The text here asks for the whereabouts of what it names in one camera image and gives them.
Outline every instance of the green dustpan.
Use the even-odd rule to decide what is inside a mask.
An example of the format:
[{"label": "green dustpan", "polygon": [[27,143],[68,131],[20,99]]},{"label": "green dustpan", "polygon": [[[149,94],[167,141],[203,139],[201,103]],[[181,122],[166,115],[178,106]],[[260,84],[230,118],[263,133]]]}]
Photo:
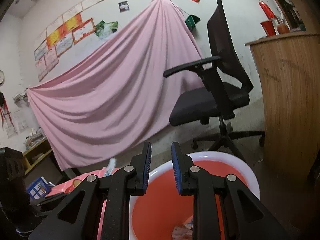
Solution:
[{"label": "green dustpan", "polygon": [[185,20],[185,23],[190,31],[193,31],[198,22],[200,22],[200,18],[195,15],[189,15],[188,18]]}]

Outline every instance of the concrete floor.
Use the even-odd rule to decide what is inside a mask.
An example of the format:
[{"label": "concrete floor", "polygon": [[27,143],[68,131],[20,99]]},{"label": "concrete floor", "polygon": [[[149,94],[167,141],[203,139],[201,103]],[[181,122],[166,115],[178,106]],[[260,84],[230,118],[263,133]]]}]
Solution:
[{"label": "concrete floor", "polygon": [[[238,109],[235,111],[235,114],[236,118],[232,119],[234,131],[263,130],[264,111],[262,99],[247,107]],[[210,125],[207,126],[200,125],[198,121],[182,128],[167,127],[153,136],[150,139],[152,143],[151,170],[171,160],[171,152],[169,149],[174,140],[179,141],[184,154],[207,150],[213,142],[199,142],[199,147],[195,151],[191,148],[192,140],[190,139],[200,135],[201,129],[205,131],[204,134],[219,132],[217,124],[218,118],[212,118]],[[258,179],[262,203],[283,225],[291,238],[296,239],[300,234],[300,230],[297,228],[303,229],[311,220],[315,211],[318,210],[319,204],[317,203],[317,199],[319,199],[320,194],[317,192],[320,192],[320,190],[317,191],[308,186],[297,186],[290,182],[289,178],[271,171],[263,161],[263,148],[259,146],[259,137],[234,140],[234,143],[242,152]],[[140,154],[141,150],[142,144],[117,155],[117,167],[128,165],[131,158],[134,155]],[[219,151],[230,153],[230,151],[224,147],[220,148]],[[79,170],[81,173],[90,172],[101,169],[107,165],[108,160],[82,167]]]}]

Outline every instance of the metal screw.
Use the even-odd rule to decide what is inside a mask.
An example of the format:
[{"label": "metal screw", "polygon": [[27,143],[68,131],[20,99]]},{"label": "metal screw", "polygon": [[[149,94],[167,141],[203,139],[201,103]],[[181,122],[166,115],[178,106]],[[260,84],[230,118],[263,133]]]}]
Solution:
[{"label": "metal screw", "polygon": [[124,171],[126,171],[126,172],[130,172],[130,171],[133,171],[133,166],[131,166],[131,165],[128,165],[128,166],[125,166],[124,167]]},{"label": "metal screw", "polygon": [[96,180],[96,178],[97,178],[97,176],[96,176],[96,175],[91,174],[91,175],[89,175],[89,176],[87,177],[87,181],[89,181],[89,182],[93,182],[93,181],[95,181],[95,180]]},{"label": "metal screw", "polygon": [[191,166],[191,167],[190,167],[190,170],[191,170],[192,172],[198,172],[198,171],[200,170],[200,168],[199,168],[198,166]]},{"label": "metal screw", "polygon": [[227,176],[227,179],[230,180],[230,181],[235,181],[237,179],[237,177],[235,175],[233,175],[233,174],[229,174]]}]

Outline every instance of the chair caster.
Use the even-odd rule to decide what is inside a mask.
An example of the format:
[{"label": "chair caster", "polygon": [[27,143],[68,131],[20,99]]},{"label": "chair caster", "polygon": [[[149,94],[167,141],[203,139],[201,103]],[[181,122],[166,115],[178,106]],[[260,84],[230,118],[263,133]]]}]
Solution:
[{"label": "chair caster", "polygon": [[191,148],[192,148],[193,150],[198,149],[198,144],[197,144],[197,142],[193,141],[193,144],[192,144]]},{"label": "chair caster", "polygon": [[259,138],[259,145],[261,147],[264,147],[264,135],[261,135],[261,137]]}]

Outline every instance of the white wall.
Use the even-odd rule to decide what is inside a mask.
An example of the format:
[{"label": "white wall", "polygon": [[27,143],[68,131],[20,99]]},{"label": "white wall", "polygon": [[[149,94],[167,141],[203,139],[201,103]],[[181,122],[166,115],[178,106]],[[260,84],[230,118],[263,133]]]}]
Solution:
[{"label": "white wall", "polygon": [[[0,22],[0,70],[4,72],[4,83],[0,86],[0,91],[4,94],[8,109],[14,113],[19,108],[12,97],[17,92],[22,92],[22,78],[20,74],[20,58],[19,58],[19,33],[21,29],[21,20],[10,14],[6,14]],[[22,133],[18,130],[18,135],[7,138],[7,133],[0,126],[0,148],[10,147],[15,150],[25,151],[24,139],[30,133],[26,130]]]},{"label": "white wall", "polygon": [[[22,20],[20,36],[20,56],[23,66],[21,68],[24,86],[38,84],[33,56],[33,42],[35,38],[59,15],[64,13],[81,0],[39,0]],[[82,13],[83,20],[93,17],[95,24],[104,20],[119,21],[121,26],[126,25],[134,16],[141,12],[151,0],[128,0],[130,11],[119,12],[118,3],[124,0],[105,0]],[[259,0],[222,0],[225,8],[228,25],[238,57],[250,76],[255,89],[251,93],[252,101],[261,97],[259,77],[249,48],[244,46],[248,41],[256,40],[265,33],[260,22],[266,20],[266,16],[258,5]],[[197,24],[196,40],[203,52],[203,56],[210,56],[209,41],[206,23],[215,10],[216,0],[201,0],[199,4],[191,0],[172,0],[189,14],[195,14],[201,18]],[[276,4],[270,2],[269,6],[276,11]],[[79,62],[87,53],[93,51],[99,44],[97,37],[91,35],[81,41],[71,50],[62,55],[56,69],[49,73],[44,80],[57,76],[74,64]]]}]

